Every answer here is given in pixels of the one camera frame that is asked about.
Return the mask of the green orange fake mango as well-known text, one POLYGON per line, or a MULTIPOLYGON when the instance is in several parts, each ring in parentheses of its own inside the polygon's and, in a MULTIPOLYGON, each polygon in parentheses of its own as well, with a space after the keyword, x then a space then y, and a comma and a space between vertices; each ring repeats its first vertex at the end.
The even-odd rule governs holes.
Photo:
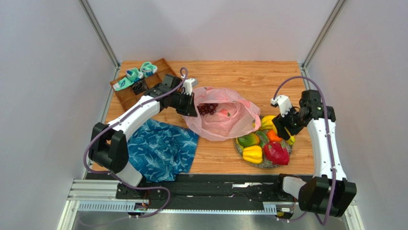
POLYGON ((249 133, 247 135, 238 137, 237 143, 244 148, 256 146, 260 144, 260 138, 255 133, 249 133))

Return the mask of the dark red fake grapes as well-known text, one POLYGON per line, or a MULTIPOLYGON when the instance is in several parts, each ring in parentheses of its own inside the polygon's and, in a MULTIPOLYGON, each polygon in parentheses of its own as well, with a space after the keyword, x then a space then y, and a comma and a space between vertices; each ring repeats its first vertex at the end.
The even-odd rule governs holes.
POLYGON ((202 103, 197 106, 197 109, 200 115, 213 115, 216 112, 217 107, 217 103, 202 103))

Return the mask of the pink fake dragon fruit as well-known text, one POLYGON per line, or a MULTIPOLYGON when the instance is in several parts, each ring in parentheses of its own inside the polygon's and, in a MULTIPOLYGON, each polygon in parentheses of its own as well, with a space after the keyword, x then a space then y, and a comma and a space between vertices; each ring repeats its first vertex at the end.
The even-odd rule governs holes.
POLYGON ((257 131, 255 134, 260 138, 260 147, 263 156, 271 165, 288 165, 290 154, 286 147, 286 142, 270 142, 266 136, 267 132, 257 131))

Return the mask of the yellow fake bell pepper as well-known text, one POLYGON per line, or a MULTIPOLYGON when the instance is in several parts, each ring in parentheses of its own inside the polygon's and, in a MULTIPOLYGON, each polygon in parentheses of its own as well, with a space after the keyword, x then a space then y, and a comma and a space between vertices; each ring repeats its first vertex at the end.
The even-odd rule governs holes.
POLYGON ((242 158, 252 164, 263 163, 263 150, 260 146, 245 147, 242 152, 242 158))

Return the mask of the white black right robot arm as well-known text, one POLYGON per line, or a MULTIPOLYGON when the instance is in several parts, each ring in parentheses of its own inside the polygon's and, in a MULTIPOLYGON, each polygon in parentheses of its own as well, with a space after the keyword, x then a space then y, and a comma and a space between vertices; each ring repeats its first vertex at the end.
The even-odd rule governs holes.
POLYGON ((280 174, 278 184, 281 192, 296 198, 302 211, 342 217, 356 196, 357 187, 347 180, 340 162, 333 107, 326 106, 317 90, 302 92, 299 110, 285 95, 272 98, 271 105, 280 110, 272 120, 278 136, 288 140, 306 128, 314 157, 313 178, 306 182, 294 175, 280 174))

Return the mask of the pink translucent plastic bag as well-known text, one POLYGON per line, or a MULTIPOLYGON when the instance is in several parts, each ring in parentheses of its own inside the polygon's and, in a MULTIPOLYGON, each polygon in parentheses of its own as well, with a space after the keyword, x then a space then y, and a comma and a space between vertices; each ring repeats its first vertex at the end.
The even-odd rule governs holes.
POLYGON ((224 141, 257 131, 261 110, 254 103, 229 88, 193 89, 194 105, 217 104, 213 114, 183 116, 187 127, 209 141, 224 141))

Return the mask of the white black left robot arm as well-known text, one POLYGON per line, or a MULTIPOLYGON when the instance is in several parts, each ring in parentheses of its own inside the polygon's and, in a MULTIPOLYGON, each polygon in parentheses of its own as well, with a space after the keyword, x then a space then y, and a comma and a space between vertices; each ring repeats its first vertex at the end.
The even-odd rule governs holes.
POLYGON ((197 84, 198 80, 188 78, 187 74, 181 77, 166 74, 161 83, 146 90, 140 100, 118 118, 108 124, 95 124, 84 152, 84 165, 91 160, 127 187, 136 188, 143 175, 129 162, 128 139, 146 121, 168 107, 175 108, 180 115, 197 117, 193 93, 197 84))

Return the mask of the yellow fake banana bunch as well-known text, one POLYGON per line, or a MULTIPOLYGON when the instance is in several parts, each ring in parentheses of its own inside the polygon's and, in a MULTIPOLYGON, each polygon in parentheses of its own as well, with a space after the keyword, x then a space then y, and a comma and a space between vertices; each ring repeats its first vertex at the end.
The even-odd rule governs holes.
POLYGON ((265 130, 274 130, 274 132, 277 134, 277 129, 275 127, 275 125, 272 122, 272 119, 275 118, 274 115, 267 115, 264 117, 261 117, 261 127, 260 127, 260 131, 265 131, 265 130))

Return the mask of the orange fake tangerine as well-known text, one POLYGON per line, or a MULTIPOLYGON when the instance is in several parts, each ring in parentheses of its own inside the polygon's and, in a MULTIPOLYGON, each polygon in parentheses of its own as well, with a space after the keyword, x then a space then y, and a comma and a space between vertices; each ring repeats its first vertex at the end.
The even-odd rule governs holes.
POLYGON ((274 130, 270 129, 266 133, 266 136, 270 142, 281 142, 282 138, 278 137, 277 134, 274 132, 274 130))

